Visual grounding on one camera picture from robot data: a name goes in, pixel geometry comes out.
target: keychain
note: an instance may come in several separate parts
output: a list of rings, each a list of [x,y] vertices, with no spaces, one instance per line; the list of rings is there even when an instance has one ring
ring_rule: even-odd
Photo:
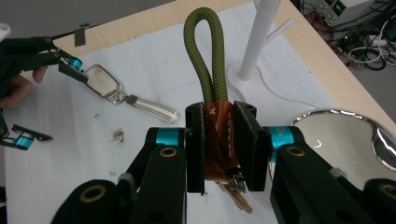
[[[121,84],[111,76],[105,68],[96,64],[90,67],[86,74],[88,76],[87,86],[108,101],[114,104],[126,102],[149,113],[150,115],[165,122],[174,124],[178,113],[167,106],[159,105],[151,101],[143,100],[132,94],[126,94]]]

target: human hand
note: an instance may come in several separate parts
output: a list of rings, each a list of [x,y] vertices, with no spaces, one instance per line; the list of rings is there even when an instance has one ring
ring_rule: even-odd
[[[44,74],[48,67],[40,67],[33,71],[33,79],[37,83],[43,81]],[[0,99],[0,108],[15,108],[32,89],[33,84],[23,76],[17,76],[9,80],[8,88],[11,94]]]

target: olive green rope loop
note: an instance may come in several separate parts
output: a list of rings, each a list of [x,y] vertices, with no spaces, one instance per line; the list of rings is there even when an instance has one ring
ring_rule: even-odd
[[[212,78],[204,59],[195,43],[195,27],[198,22],[209,23],[212,37]],[[227,84],[224,72],[224,36],[221,22],[215,11],[208,7],[195,9],[184,24],[184,45],[201,82],[205,103],[228,101]]]

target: brown leather tab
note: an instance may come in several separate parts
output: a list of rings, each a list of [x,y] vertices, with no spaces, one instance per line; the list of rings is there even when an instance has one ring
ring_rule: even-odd
[[[228,101],[205,104],[205,179],[230,182],[224,170],[238,166],[233,143],[233,105]]]

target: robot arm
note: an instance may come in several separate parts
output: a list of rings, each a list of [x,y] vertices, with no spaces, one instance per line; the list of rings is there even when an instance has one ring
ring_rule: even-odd
[[[255,120],[254,106],[234,102],[233,111],[236,152],[250,191],[264,191],[266,167],[278,145],[271,204],[279,223],[395,220],[395,181],[373,179],[363,191],[356,189],[332,174],[333,168],[305,143],[297,127],[283,127],[291,128],[292,141],[280,138],[275,143],[270,128]],[[52,223],[186,223],[187,192],[205,192],[202,115],[202,104],[191,105],[186,108],[186,130],[149,129],[145,145],[117,185],[107,180],[80,185]]]
[[[10,38],[0,43],[0,78],[2,89],[21,71],[31,71],[42,66],[59,65],[59,71],[86,83],[88,78],[79,71],[82,61],[58,49],[50,37]]]

